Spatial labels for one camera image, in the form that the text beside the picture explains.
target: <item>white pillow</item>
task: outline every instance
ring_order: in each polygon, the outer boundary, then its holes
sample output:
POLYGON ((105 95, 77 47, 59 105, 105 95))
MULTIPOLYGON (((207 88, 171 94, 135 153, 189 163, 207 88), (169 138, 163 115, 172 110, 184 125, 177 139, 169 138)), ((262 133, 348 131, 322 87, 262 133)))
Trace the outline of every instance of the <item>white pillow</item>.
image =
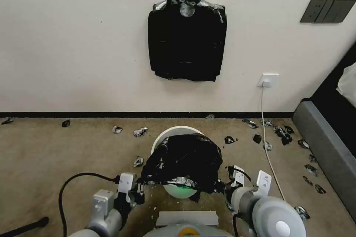
POLYGON ((336 90, 356 107, 356 63, 344 69, 336 90))

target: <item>white trash bin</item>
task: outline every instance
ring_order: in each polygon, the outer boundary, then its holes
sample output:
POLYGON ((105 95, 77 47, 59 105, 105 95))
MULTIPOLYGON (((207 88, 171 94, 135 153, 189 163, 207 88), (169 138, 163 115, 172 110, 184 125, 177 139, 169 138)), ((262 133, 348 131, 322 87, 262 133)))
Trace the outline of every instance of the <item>white trash bin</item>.
MULTIPOLYGON (((200 133, 201 135, 204 135, 197 129, 188 126, 175 126, 169 128, 164 132, 162 132, 157 137, 157 139, 152 145, 151 154, 156 149, 156 147, 164 140, 164 138, 167 138, 169 136, 174 136, 174 135, 185 135, 185 134, 194 134, 194 133, 200 133)), ((179 199, 189 198, 197 192, 196 190, 190 188, 181 188, 173 184, 163 185, 163 187, 171 196, 179 199)))

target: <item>black plastic bag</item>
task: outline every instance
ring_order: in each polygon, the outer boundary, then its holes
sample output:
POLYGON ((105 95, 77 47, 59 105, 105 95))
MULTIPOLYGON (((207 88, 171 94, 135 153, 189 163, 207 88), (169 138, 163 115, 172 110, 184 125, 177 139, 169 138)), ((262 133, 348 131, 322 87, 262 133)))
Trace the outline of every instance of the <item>black plastic bag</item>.
POLYGON ((213 193, 223 162, 220 148, 201 134, 165 138, 141 172, 144 184, 175 184, 213 193))
POLYGON ((165 79, 215 81, 223 61, 225 7, 204 0, 165 0, 148 17, 151 69, 165 79))

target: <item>black bag in bin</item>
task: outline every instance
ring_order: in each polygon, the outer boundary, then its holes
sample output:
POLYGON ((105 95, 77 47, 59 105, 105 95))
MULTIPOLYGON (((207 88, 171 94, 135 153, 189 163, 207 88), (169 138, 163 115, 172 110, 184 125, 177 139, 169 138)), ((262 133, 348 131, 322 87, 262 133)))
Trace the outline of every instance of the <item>black bag in bin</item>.
POLYGON ((214 192, 218 170, 223 162, 220 148, 201 134, 165 138, 148 158, 141 172, 145 184, 187 186, 214 192))

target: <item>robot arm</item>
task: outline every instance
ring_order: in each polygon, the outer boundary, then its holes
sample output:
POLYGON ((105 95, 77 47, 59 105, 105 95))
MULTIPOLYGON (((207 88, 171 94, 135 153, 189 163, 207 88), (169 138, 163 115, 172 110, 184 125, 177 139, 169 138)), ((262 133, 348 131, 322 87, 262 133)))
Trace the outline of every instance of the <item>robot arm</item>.
POLYGON ((91 221, 70 237, 116 237, 130 211, 144 201, 143 185, 136 183, 136 175, 122 173, 115 194, 99 190, 93 196, 91 221))
POLYGON ((294 208, 279 198, 268 196, 272 177, 260 170, 257 186, 246 187, 243 173, 237 166, 229 167, 230 179, 234 181, 225 192, 229 209, 240 218, 244 236, 306 237, 304 223, 294 208))

